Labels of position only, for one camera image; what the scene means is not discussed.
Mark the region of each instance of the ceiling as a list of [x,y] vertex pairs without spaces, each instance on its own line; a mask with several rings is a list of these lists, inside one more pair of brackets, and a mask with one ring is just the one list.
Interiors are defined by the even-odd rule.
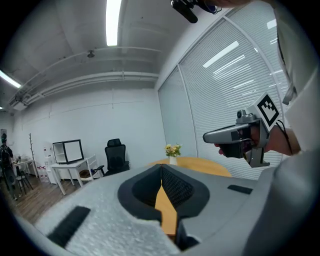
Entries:
[[[154,83],[167,42],[188,24],[170,2],[122,0],[118,45],[108,47],[106,0],[42,1],[1,60],[0,70],[23,86],[17,89],[0,79],[0,106],[8,110],[16,101],[30,104],[79,84],[121,79]],[[89,51],[95,56],[89,58]]]

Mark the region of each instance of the ceiling pipe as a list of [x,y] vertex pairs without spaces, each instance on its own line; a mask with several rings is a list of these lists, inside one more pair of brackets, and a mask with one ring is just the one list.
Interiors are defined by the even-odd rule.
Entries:
[[32,97],[25,100],[26,104],[34,103],[43,97],[48,97],[53,94],[57,94],[66,90],[74,89],[80,86],[89,84],[96,84],[102,82],[114,82],[114,81],[146,81],[155,82],[158,79],[158,74],[147,72],[134,72],[134,71],[119,71],[119,72],[107,72],[84,75],[77,78],[73,78],[67,81],[63,81],[45,88]]
[[[134,47],[134,46],[112,46],[112,47],[103,47],[103,48],[97,48],[94,49],[94,52],[99,52],[99,51],[107,51],[107,50],[116,50],[116,49],[133,49],[133,50],[142,50],[142,51],[149,51],[149,52],[156,52],[156,53],[161,53],[162,51],[159,49],[152,49],[152,48],[146,48],[146,47]],[[38,72],[37,74],[35,74],[33,77],[31,77],[29,80],[27,80],[17,91],[16,93],[10,98],[10,100],[8,101],[9,103],[11,103],[11,101],[15,98],[15,96],[17,95],[17,93],[19,93],[20,91],[22,91],[22,93],[27,93],[29,92],[32,88],[34,88],[33,86],[26,86],[28,83],[30,83],[34,78],[36,78],[38,75],[43,74],[44,72],[46,72],[48,69],[54,67],[57,64],[60,64],[64,61],[67,61],[71,58],[80,56],[80,55],[84,55],[84,54],[88,54],[88,51],[83,51],[71,56],[68,56],[66,58],[63,58],[53,64],[51,64],[50,66],[46,67],[44,70],[41,70],[40,72]]]

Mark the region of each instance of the window blind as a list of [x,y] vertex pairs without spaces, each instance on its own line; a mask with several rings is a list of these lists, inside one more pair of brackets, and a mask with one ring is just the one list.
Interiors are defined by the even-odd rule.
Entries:
[[[287,93],[288,83],[280,65],[277,23],[272,7],[265,2],[254,1],[241,9],[232,10],[226,16],[239,25],[263,51],[279,81],[278,89],[281,91],[282,101]],[[282,107],[284,111],[288,109],[284,104]]]
[[[265,62],[251,43],[233,25],[220,20],[181,61],[192,109],[198,156],[225,166],[233,177],[258,179],[263,167],[251,168],[242,158],[226,158],[218,148],[203,141],[203,134],[233,125],[237,111],[268,92],[281,113],[275,82]],[[264,157],[277,166],[282,155]]]
[[190,105],[177,67],[161,86],[158,94],[166,143],[182,144],[181,156],[197,157]]

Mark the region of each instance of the white desk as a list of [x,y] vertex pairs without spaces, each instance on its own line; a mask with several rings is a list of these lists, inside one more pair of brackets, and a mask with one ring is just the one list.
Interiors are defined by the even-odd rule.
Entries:
[[14,174],[17,175],[17,173],[16,173],[16,167],[21,166],[21,165],[25,165],[26,170],[27,170],[27,173],[30,174],[30,170],[29,170],[29,167],[28,167],[28,164],[29,164],[29,163],[32,163],[33,170],[34,170],[34,174],[35,174],[35,176],[38,178],[37,168],[36,168],[36,165],[35,165],[35,161],[34,161],[33,159],[28,160],[28,161],[18,162],[18,163],[13,164]]
[[78,162],[74,162],[74,163],[71,163],[71,164],[58,164],[58,163],[55,163],[55,164],[53,164],[53,165],[50,165],[50,167],[51,167],[51,169],[52,169],[52,172],[53,172],[54,179],[55,179],[55,181],[58,183],[58,185],[59,185],[59,187],[60,187],[60,189],[61,189],[61,192],[62,192],[64,195],[66,195],[66,191],[65,191],[64,188],[62,187],[60,180],[57,178],[57,170],[58,170],[58,169],[65,169],[65,170],[67,170],[68,173],[69,173],[69,176],[70,176],[72,185],[75,185],[74,180],[72,179],[72,176],[71,176],[71,172],[70,172],[70,169],[73,169],[74,172],[75,172],[75,174],[76,174],[77,180],[78,180],[79,183],[80,183],[80,186],[83,187],[84,184],[82,183],[82,180],[81,180],[81,177],[80,177],[80,174],[79,174],[77,168],[78,168],[80,165],[82,165],[83,163],[85,163],[85,162],[86,162],[86,160],[84,159],[84,160],[80,160],[80,161],[78,161]]

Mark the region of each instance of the white wall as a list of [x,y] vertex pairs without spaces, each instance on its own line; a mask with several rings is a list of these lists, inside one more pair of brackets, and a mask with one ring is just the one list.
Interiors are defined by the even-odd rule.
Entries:
[[81,139],[84,157],[96,154],[105,169],[105,147],[115,138],[126,145],[131,168],[165,158],[158,93],[143,87],[141,82],[88,85],[35,102],[15,115],[15,153],[31,156],[31,133],[34,158],[41,165],[45,142],[77,139]]
[[189,49],[206,33],[220,18],[231,9],[222,9],[217,14],[208,13],[200,8],[195,9],[198,22],[195,24],[187,23],[182,28],[183,33],[178,37],[173,37],[166,45],[163,56],[159,59],[160,73],[155,84],[155,89],[159,90],[161,85],[173,71],[178,62],[189,51]]
[[14,117],[7,112],[0,111],[0,129],[6,130],[7,145],[12,148],[14,144]]

